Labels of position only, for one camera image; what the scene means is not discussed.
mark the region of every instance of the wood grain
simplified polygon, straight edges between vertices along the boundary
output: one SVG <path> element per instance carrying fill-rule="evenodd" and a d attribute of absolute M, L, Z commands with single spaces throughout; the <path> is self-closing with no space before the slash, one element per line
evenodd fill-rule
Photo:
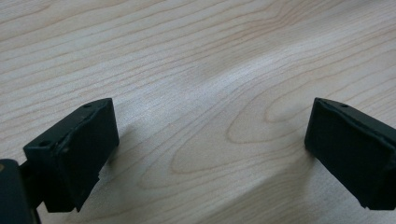
<path fill-rule="evenodd" d="M 396 2 L 0 2 L 0 156 L 113 97 L 120 147 L 43 223 L 392 223 L 304 150 L 314 97 L 396 127 Z"/>

